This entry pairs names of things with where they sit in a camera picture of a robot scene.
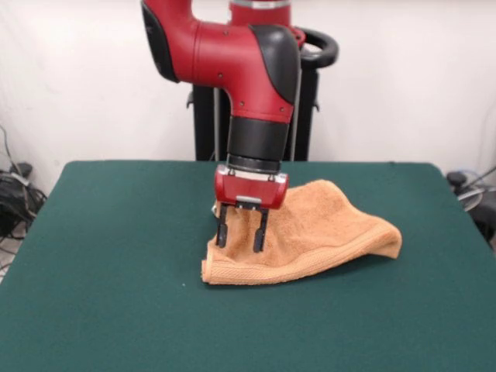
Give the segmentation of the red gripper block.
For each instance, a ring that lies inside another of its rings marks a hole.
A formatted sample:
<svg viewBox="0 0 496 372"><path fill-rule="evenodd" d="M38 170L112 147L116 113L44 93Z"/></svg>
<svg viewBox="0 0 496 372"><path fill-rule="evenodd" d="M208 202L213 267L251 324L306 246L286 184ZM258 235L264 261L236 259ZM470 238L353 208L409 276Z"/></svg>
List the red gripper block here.
<svg viewBox="0 0 496 372"><path fill-rule="evenodd" d="M228 226L226 223L229 206L248 204L260 210L260 225L255 232L253 251L264 250L267 230L268 209L279 209L284 201L289 185L289 175L255 174L229 170L216 170L214 176L215 198L219 207L216 245L224 248L227 242Z"/></svg>

